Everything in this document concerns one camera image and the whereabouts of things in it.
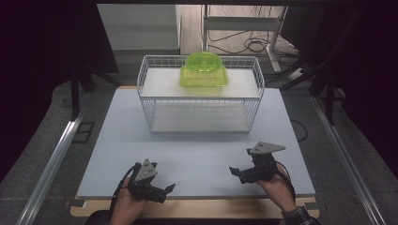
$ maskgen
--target black cable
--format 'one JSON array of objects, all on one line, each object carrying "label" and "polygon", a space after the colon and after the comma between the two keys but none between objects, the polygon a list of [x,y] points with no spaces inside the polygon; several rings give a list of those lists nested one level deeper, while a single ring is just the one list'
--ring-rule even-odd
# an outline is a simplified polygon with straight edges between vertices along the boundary
[{"label": "black cable", "polygon": [[226,16],[226,12],[225,12],[224,9],[223,9],[223,5],[222,5],[222,11],[223,11],[224,15]]},{"label": "black cable", "polygon": [[[261,50],[254,50],[254,49],[251,49],[251,46],[252,46],[253,44],[259,44],[259,45],[261,45],[263,48],[262,48]],[[247,38],[247,39],[245,40],[245,42],[244,42],[244,45],[245,45],[246,49],[252,51],[253,53],[260,53],[260,52],[262,52],[262,51],[266,48],[266,45],[265,45],[264,42],[261,40],[261,38],[256,38],[256,37],[249,37],[249,38]]]},{"label": "black cable", "polygon": [[285,171],[286,174],[287,174],[287,178],[290,179],[290,174],[289,174],[289,171],[286,169],[286,167],[285,167],[280,161],[275,161],[275,162],[276,162],[276,163],[279,163],[279,164],[283,167],[284,171]]},{"label": "black cable", "polygon": [[260,10],[258,10],[257,17],[260,17],[260,14],[261,14],[261,8],[263,8],[263,6],[260,6]]},{"label": "black cable", "polygon": [[254,6],[252,11],[250,11],[249,16],[252,15],[253,12],[255,12],[257,10],[257,6]]},{"label": "black cable", "polygon": [[297,124],[300,125],[300,126],[302,127],[302,129],[304,130],[304,137],[298,139],[298,143],[299,143],[299,142],[302,142],[302,141],[304,141],[304,140],[306,140],[307,137],[308,137],[308,130],[307,130],[307,128],[306,128],[303,124],[301,124],[299,121],[297,121],[297,120],[292,120],[292,119],[291,119],[290,121],[291,121],[291,122],[297,123]]},{"label": "black cable", "polygon": [[[253,33],[251,34],[251,37],[249,37],[248,39],[246,39],[245,43],[250,40],[250,41],[256,41],[256,42],[262,42],[264,45],[268,45],[269,41],[264,39],[264,38],[260,38],[260,37],[252,37]],[[280,50],[279,48],[277,48],[276,46],[274,47],[274,52],[276,52],[276,55],[278,56],[292,56],[292,57],[299,57],[298,54],[295,53],[288,53],[288,52],[284,52],[282,50]]]},{"label": "black cable", "polygon": [[242,50],[242,51],[239,51],[239,52],[228,52],[227,50],[224,50],[224,49],[219,48],[219,47],[214,46],[214,45],[207,45],[207,46],[208,46],[208,47],[211,47],[211,48],[218,49],[218,50],[223,51],[223,52],[225,52],[225,53],[243,53],[243,52],[245,52],[246,50],[248,50],[248,49],[245,49],[245,50]]},{"label": "black cable", "polygon": [[122,180],[119,182],[119,185],[117,186],[114,195],[112,196],[112,200],[111,200],[111,206],[109,207],[109,220],[111,220],[112,218],[112,214],[114,213],[114,209],[115,209],[115,205],[117,202],[117,195],[120,192],[120,189],[123,188],[123,184],[124,181],[126,180],[126,178],[128,177],[128,175],[131,173],[131,171],[134,169],[134,166],[132,166],[127,172],[126,174],[123,176]]},{"label": "black cable", "polygon": [[291,73],[294,69],[298,68],[299,66],[301,66],[302,61],[298,60],[296,61],[293,65],[291,65],[290,67],[288,67],[287,69],[285,69],[283,72],[281,73],[273,73],[273,74],[267,74],[267,73],[263,73],[263,76],[273,76],[276,75],[276,77],[270,79],[269,81],[264,83],[264,86],[267,86],[269,83],[273,83],[278,81],[279,79],[283,78],[284,75],[286,73]]},{"label": "black cable", "polygon": [[231,38],[231,37],[233,37],[233,36],[241,35],[241,34],[244,34],[244,33],[247,33],[247,32],[250,32],[250,31],[241,31],[241,32],[235,33],[235,34],[233,34],[233,35],[226,36],[226,37],[221,37],[221,38],[214,39],[214,40],[211,39],[211,37],[210,37],[210,32],[208,32],[208,39],[211,40],[212,42],[217,42],[217,41],[224,40],[224,39],[227,39],[227,38]]}]

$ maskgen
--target wire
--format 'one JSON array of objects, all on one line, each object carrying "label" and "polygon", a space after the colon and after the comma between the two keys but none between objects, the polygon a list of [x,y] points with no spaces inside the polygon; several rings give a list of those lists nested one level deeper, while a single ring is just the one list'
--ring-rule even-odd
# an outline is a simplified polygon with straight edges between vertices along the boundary
[{"label": "wire", "polygon": [[244,34],[244,33],[247,33],[247,32],[250,32],[250,31],[241,31],[241,32],[235,33],[235,34],[230,35],[230,36],[221,37],[221,38],[218,38],[218,39],[214,39],[214,40],[213,40],[213,39],[211,39],[211,37],[210,37],[210,31],[208,31],[208,39],[211,40],[211,41],[213,41],[213,42],[217,42],[217,41],[224,40],[224,39],[227,39],[227,38],[231,38],[231,37],[233,37],[233,36],[241,35],[241,34]]},{"label": "wire", "polygon": [[222,5],[222,11],[223,11],[224,15],[226,16],[226,12],[225,12],[224,9],[223,9],[223,5]]},{"label": "wire", "polygon": [[287,178],[289,178],[289,180],[290,180],[290,174],[289,174],[289,171],[286,169],[286,167],[280,161],[275,161],[275,162],[279,163],[283,167],[284,171],[287,174]]},{"label": "wire", "polygon": [[300,65],[302,64],[301,60],[298,60],[295,64],[293,64],[291,67],[288,67],[287,69],[285,69],[283,72],[281,73],[272,73],[272,74],[267,74],[267,73],[263,73],[263,76],[273,76],[276,75],[276,77],[272,78],[271,80],[267,81],[264,83],[264,86],[267,86],[269,83],[273,83],[278,81],[279,79],[284,77],[284,74],[286,73],[290,73],[292,72],[292,70],[298,68]]},{"label": "wire", "polygon": [[255,12],[257,10],[257,6],[254,6],[252,11],[250,11],[249,16],[252,15],[253,12]]},{"label": "wire", "polygon": [[112,200],[111,200],[111,205],[110,205],[110,208],[109,208],[109,218],[111,218],[111,217],[112,217],[112,214],[114,213],[115,204],[116,204],[116,202],[117,202],[117,195],[119,194],[120,189],[124,188],[124,187],[123,187],[124,181],[125,181],[126,178],[129,176],[129,174],[131,173],[131,171],[132,171],[133,169],[134,169],[134,166],[132,166],[131,168],[129,168],[129,170],[128,170],[128,171],[126,172],[126,174],[123,176],[122,180],[119,182],[119,185],[117,186],[117,188],[116,188],[116,190],[115,190],[115,192],[114,192],[114,195],[113,195]]},{"label": "wire", "polygon": [[304,130],[304,137],[298,139],[298,143],[300,143],[300,142],[306,140],[307,137],[308,137],[308,130],[307,130],[307,128],[306,128],[303,124],[301,124],[299,121],[297,121],[297,120],[292,120],[292,119],[291,119],[290,121],[291,121],[291,122],[294,122],[294,123],[297,123],[297,124],[298,124],[299,126],[301,126],[302,129]]},{"label": "wire", "polygon": [[242,51],[238,51],[238,52],[229,52],[229,51],[227,51],[227,50],[224,50],[224,49],[219,48],[219,47],[214,46],[214,45],[207,45],[207,46],[208,46],[208,47],[211,47],[211,48],[218,49],[218,50],[223,51],[223,52],[225,52],[225,53],[244,53],[244,52],[246,52],[246,50],[248,50],[248,49],[246,48],[246,49],[244,49],[244,50],[242,50]]},{"label": "wire", "polygon": [[[253,44],[261,45],[261,46],[262,46],[262,49],[261,49],[261,50],[254,50],[254,49],[251,49],[251,46],[252,46]],[[260,52],[262,52],[263,50],[265,50],[266,47],[267,47],[267,45],[264,44],[264,42],[263,42],[260,38],[257,38],[257,37],[249,37],[249,38],[247,38],[247,39],[245,40],[245,42],[244,42],[244,45],[245,45],[246,49],[252,51],[253,53],[260,53]]]}]

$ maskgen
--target human hand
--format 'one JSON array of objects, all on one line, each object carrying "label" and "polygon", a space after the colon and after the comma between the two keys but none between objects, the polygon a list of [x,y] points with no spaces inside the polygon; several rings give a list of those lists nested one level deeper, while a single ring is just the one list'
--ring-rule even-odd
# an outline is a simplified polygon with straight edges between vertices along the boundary
[{"label": "human hand", "polygon": [[[283,166],[280,163],[277,163],[277,166],[278,170],[288,177]],[[270,181],[260,180],[257,181],[256,184],[266,192],[268,197],[278,205],[283,212],[286,213],[297,209],[288,185],[278,174],[275,174]]]},{"label": "human hand", "polygon": [[112,214],[110,225],[130,225],[137,219],[143,211],[147,200],[136,200],[127,185],[130,178],[126,178],[122,188],[117,195],[114,212]]}]

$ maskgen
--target lime green lid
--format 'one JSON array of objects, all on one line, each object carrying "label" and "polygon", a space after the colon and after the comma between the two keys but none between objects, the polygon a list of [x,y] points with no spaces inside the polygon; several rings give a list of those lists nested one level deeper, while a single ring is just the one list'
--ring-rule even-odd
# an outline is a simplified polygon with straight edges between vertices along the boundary
[{"label": "lime green lid", "polygon": [[180,69],[179,84],[183,87],[220,87],[228,83],[226,68],[214,53],[193,53]]}]

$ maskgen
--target white wire basket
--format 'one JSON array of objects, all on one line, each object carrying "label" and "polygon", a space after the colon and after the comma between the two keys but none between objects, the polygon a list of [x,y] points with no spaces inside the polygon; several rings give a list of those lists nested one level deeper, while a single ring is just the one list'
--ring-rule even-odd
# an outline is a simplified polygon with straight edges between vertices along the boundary
[{"label": "white wire basket", "polygon": [[147,55],[138,75],[138,95],[154,133],[249,133],[264,92],[257,58],[221,56],[229,84],[185,88],[178,84],[186,55]]}]

